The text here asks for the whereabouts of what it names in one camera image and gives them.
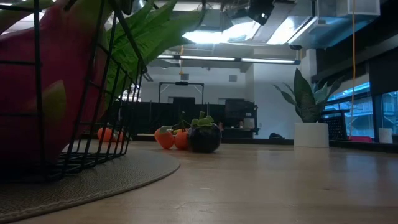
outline orange cord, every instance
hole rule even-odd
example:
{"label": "orange cord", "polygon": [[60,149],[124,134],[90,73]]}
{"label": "orange cord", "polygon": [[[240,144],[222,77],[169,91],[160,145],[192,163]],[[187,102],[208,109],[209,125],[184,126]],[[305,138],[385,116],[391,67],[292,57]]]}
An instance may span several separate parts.
{"label": "orange cord", "polygon": [[353,0],[353,95],[351,96],[351,121],[350,121],[350,126],[349,126],[349,139],[351,139],[351,138],[352,138],[352,135],[353,135],[355,76],[356,76],[356,59],[355,59],[355,0]]}

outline black wire basket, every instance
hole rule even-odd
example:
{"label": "black wire basket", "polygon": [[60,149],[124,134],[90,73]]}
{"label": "black wire basket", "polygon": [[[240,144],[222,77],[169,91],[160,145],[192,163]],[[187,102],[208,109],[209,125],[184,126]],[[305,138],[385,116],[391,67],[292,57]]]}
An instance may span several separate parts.
{"label": "black wire basket", "polygon": [[[42,66],[42,62],[40,61],[40,29],[39,29],[39,1],[34,1],[34,8],[25,8],[25,7],[15,7],[15,6],[5,6],[0,5],[1,10],[13,10],[13,11],[27,11],[31,12],[34,15],[34,48],[35,48],[35,61],[34,62],[23,62],[23,61],[12,61],[12,60],[0,60],[1,64],[13,64],[18,66],[31,66],[35,69],[35,89],[36,89],[36,107],[37,113],[35,114],[0,114],[0,116],[4,117],[13,117],[17,119],[37,119],[38,129],[37,134],[39,135],[38,142],[32,142],[31,144],[38,144],[40,146],[40,155],[39,162],[35,162],[29,164],[28,166],[2,166],[0,165],[0,181],[1,182],[50,182],[56,181],[64,178],[66,175],[70,174],[78,174],[82,172],[84,169],[92,168],[97,166],[98,164],[104,163],[106,161],[121,157],[126,154],[129,142],[131,140],[130,134],[128,133],[128,128],[132,122],[134,121],[135,112],[134,108],[137,105],[137,101],[139,98],[139,87],[141,86],[142,74],[147,72],[146,65],[144,60],[142,59],[139,49],[134,41],[134,38],[129,31],[129,28],[124,20],[124,16],[121,12],[121,9],[116,4],[115,0],[107,0],[111,4],[114,17],[113,23],[111,27],[111,38],[109,40],[109,50],[100,44],[98,44],[98,36],[101,29],[100,19],[103,16],[103,9],[105,0],[101,0],[101,10],[99,11],[98,21],[96,23],[96,32],[93,37],[91,43],[91,57],[88,62],[89,65],[93,65],[95,62],[95,57],[98,51],[103,51],[106,54],[106,63],[104,74],[102,77],[101,84],[92,81],[92,73],[93,66],[88,66],[88,72],[85,77],[85,84],[83,94],[80,99],[80,108],[77,113],[77,117],[75,120],[75,124],[73,126],[73,133],[70,136],[70,142],[65,148],[57,161],[50,162],[46,157],[46,149],[45,149],[45,134],[44,134],[44,112],[43,112],[43,103],[42,103],[42,76],[40,68]],[[119,62],[117,62],[112,57],[112,48],[114,42],[114,34],[116,30],[116,22],[119,20],[120,25],[122,26],[126,37],[128,38],[131,47],[134,49],[137,58],[138,58],[138,66],[136,68],[136,77],[131,78],[127,74],[127,70],[122,68]],[[123,86],[133,86],[132,88],[127,89],[127,100],[124,101],[122,96],[115,95],[116,85],[113,86],[112,91],[108,91],[106,86],[106,77],[108,72],[108,67],[110,61],[113,61],[118,65],[117,74],[115,77],[115,83],[118,81],[120,77],[120,73],[124,73]],[[95,110],[93,117],[90,121],[83,121],[82,114],[84,113],[84,106],[86,103],[86,95],[90,89],[99,90],[98,98],[95,104]],[[101,99],[105,96],[109,95],[111,97],[111,101],[109,103],[108,110],[104,113],[104,115],[100,119],[99,108],[101,104]],[[118,111],[130,111],[128,116],[122,116],[119,119]],[[80,134],[79,130],[81,127],[84,127],[85,137]],[[111,136],[115,136],[115,142],[104,142],[105,131],[102,132],[102,135],[99,138],[99,141],[95,140],[97,136],[96,132],[102,128],[105,130],[106,128],[111,129]]]}

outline white cup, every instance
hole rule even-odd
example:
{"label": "white cup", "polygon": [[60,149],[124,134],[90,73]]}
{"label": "white cup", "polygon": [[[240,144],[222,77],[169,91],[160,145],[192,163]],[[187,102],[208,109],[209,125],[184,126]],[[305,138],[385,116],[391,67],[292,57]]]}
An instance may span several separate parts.
{"label": "white cup", "polygon": [[392,129],[379,128],[379,142],[392,144]]}

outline white wall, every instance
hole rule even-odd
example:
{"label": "white wall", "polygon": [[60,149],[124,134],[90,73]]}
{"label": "white wall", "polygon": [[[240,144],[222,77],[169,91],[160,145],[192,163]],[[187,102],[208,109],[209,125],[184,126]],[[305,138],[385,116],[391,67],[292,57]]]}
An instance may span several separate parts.
{"label": "white wall", "polygon": [[254,100],[254,65],[251,65],[245,74],[244,99]]}
{"label": "white wall", "polygon": [[[149,67],[149,74],[154,82],[142,82],[141,101],[158,102],[159,82],[179,82],[179,68],[161,69]],[[219,98],[240,98],[245,97],[245,74],[237,68],[183,68],[184,73],[190,75],[190,83],[204,83],[204,103],[217,104]],[[229,75],[237,75],[237,82],[229,82]],[[201,103],[201,93],[194,86],[162,85],[161,103],[167,103],[169,97],[195,97],[196,104]]]}
{"label": "white wall", "polygon": [[316,71],[314,69],[315,51],[307,51],[307,56],[302,60],[301,66],[295,65],[268,65],[254,64],[254,101],[258,105],[257,125],[260,128],[259,139],[269,138],[270,133],[278,133],[286,139],[294,138],[294,123],[301,122],[293,105],[286,102],[279,91],[272,84],[286,87],[286,82],[292,88],[296,68],[302,69],[303,76],[309,80]]}

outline wooden table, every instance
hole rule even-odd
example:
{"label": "wooden table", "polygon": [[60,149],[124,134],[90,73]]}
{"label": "wooden table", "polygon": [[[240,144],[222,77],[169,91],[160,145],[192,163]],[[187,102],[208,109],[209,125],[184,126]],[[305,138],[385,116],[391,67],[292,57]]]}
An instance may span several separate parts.
{"label": "wooden table", "polygon": [[331,149],[306,161],[292,146],[224,144],[169,153],[181,168],[146,187],[20,223],[398,223],[398,157]]}

